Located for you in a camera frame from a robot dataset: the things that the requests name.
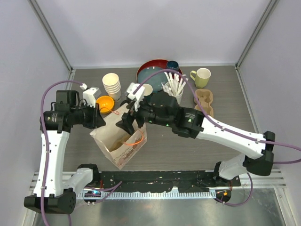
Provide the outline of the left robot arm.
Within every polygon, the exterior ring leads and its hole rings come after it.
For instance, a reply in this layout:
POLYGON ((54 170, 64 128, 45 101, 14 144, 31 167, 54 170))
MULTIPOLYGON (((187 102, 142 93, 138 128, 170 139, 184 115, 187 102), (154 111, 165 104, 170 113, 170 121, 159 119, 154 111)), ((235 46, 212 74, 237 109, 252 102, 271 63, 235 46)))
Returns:
POLYGON ((100 174, 95 164, 81 164, 66 182, 63 181, 63 162, 67 141, 74 125, 88 129, 105 126, 96 99, 99 88, 91 87, 80 99, 75 90, 58 90, 50 111, 44 112, 46 130, 42 131, 42 155, 38 181, 33 194, 25 197, 24 206, 40 213, 44 204, 47 214, 71 214, 76 196, 85 186, 99 185, 100 174))

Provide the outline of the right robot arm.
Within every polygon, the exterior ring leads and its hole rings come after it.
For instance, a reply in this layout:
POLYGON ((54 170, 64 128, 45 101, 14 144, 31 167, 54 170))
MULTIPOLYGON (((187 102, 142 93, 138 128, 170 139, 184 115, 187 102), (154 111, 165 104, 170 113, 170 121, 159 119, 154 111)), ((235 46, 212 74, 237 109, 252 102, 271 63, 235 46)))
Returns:
POLYGON ((272 171, 273 145, 265 141, 275 140, 273 132, 256 134, 235 127, 227 129, 226 124, 198 110, 181 107, 175 97, 166 93, 157 93, 149 101, 128 98, 125 102, 127 109, 116 126, 130 135, 134 134, 134 121, 140 128, 147 122, 170 127, 180 137, 208 140, 239 151, 237 157, 216 163, 212 179, 218 186, 241 174, 268 176, 272 171))

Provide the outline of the brown paper takeout bag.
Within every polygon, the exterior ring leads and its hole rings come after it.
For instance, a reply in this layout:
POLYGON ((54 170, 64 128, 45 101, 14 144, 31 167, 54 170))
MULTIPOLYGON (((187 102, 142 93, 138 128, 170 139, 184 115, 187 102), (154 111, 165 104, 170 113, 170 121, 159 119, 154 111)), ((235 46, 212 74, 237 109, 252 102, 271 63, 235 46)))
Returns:
POLYGON ((116 126, 121 120, 122 114, 128 112, 127 104, 123 104, 116 113, 111 113, 104 118, 105 126, 94 129, 90 136, 94 139, 105 157, 118 169, 122 169, 129 160, 147 142, 147 130, 143 125, 138 128, 137 122, 133 122, 134 134, 129 135, 123 129, 116 126))

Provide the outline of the stack of white paper cups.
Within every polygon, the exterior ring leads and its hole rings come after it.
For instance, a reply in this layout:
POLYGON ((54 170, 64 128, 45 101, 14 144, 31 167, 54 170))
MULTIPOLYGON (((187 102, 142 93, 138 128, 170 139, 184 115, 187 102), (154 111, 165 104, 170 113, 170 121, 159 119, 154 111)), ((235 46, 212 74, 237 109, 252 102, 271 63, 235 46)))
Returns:
POLYGON ((114 101, 119 101, 121 99, 121 84, 118 75, 108 73, 103 76, 102 82, 108 95, 113 98, 114 101))

